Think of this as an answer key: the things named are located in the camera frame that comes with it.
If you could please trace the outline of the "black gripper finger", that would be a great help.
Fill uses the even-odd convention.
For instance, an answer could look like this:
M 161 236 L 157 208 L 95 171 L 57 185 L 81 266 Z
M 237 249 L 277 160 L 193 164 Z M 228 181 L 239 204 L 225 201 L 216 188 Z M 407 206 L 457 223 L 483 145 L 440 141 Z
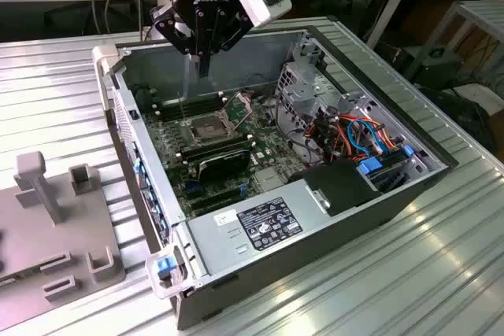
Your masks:
M 208 48 L 203 54 L 204 77 L 209 75 L 212 56 L 221 50 L 230 50 L 253 26 L 244 8 L 239 8 L 234 15 L 222 12 L 218 9 L 212 33 L 209 34 Z
M 150 11 L 153 29 L 169 41 L 182 55 L 188 55 L 197 77 L 205 77 L 205 53 L 197 47 L 197 35 L 171 6 L 155 6 Z

